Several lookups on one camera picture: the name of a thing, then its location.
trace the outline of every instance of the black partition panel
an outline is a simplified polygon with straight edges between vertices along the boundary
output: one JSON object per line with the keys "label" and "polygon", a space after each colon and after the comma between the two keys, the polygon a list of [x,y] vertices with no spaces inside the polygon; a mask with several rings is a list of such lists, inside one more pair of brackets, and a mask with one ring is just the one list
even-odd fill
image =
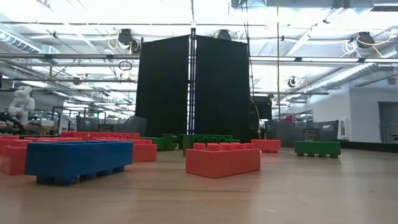
{"label": "black partition panel", "polygon": [[188,50],[188,35],[142,45],[136,116],[146,136],[187,133]]}
{"label": "black partition panel", "polygon": [[249,140],[247,44],[197,36],[195,134]]}

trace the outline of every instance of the ceiling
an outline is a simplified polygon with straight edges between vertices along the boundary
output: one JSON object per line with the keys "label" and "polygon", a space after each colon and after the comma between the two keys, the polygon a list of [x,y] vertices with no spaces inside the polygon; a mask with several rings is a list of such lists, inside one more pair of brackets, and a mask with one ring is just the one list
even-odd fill
{"label": "ceiling", "polygon": [[[280,7],[278,10],[272,6],[249,7],[246,13],[244,4],[243,8],[232,8],[231,0],[8,0],[2,1],[0,23],[32,43],[50,45],[61,54],[128,54],[120,47],[115,50],[111,48],[115,45],[115,38],[120,30],[127,28],[132,30],[134,38],[140,40],[143,37],[144,42],[187,35],[191,27],[197,28],[198,35],[213,37],[220,29],[228,29],[234,41],[246,42],[243,26],[246,21],[249,24],[250,52],[253,57],[378,57],[372,47],[354,50],[352,45],[347,45],[350,38],[355,39],[359,32],[369,32],[376,43],[382,43],[377,47],[379,50],[388,49],[396,44],[398,12],[373,12],[373,7],[331,9],[322,7],[323,2],[327,0],[319,1],[321,6],[300,7],[292,4],[289,7]],[[23,52],[1,42],[0,53]],[[59,62],[77,63],[72,60]],[[66,70],[62,70],[63,67],[53,67],[52,72],[57,73],[62,70],[57,78],[88,79],[114,79],[123,73],[123,78],[136,80],[138,63],[138,60],[133,60],[132,70],[124,73],[117,67],[114,71],[109,67],[68,67]],[[280,90],[292,91],[287,86],[287,80],[291,77],[303,80],[297,87],[299,89],[311,85],[341,67],[341,65],[320,63],[305,66],[281,65]],[[49,73],[48,67],[32,67],[32,69],[44,74]],[[255,63],[252,71],[256,91],[277,91],[276,62],[266,65]],[[51,83],[51,85],[104,90],[136,90],[137,87],[134,83],[82,83],[78,86],[72,83]],[[134,102],[135,93],[123,94]],[[96,100],[102,97],[98,92],[84,95]]]}

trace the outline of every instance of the blue plastic brick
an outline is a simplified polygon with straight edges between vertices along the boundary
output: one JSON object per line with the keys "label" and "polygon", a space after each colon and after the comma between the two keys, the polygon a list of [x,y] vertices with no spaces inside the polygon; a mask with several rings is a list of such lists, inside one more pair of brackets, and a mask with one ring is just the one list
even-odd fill
{"label": "blue plastic brick", "polygon": [[43,142],[28,145],[25,174],[41,184],[71,185],[78,176],[94,179],[96,173],[122,172],[129,164],[132,142]]}

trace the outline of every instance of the sign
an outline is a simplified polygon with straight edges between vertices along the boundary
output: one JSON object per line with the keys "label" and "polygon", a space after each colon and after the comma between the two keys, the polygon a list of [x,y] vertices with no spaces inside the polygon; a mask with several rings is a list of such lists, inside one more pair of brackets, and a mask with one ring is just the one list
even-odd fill
{"label": "sign", "polygon": [[114,131],[113,124],[99,124],[98,125],[98,132],[112,133],[113,131]]}
{"label": "sign", "polygon": [[305,128],[304,141],[319,141],[319,128]]}

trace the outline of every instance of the humanoid robot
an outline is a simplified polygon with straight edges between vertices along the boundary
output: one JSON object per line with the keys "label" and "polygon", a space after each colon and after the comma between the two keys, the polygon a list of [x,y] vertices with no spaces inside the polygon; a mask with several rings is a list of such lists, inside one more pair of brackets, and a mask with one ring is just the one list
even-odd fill
{"label": "humanoid robot", "polygon": [[8,108],[9,116],[16,116],[22,125],[27,125],[29,112],[35,109],[35,100],[30,97],[32,88],[29,86],[20,86],[14,92],[14,100]]}

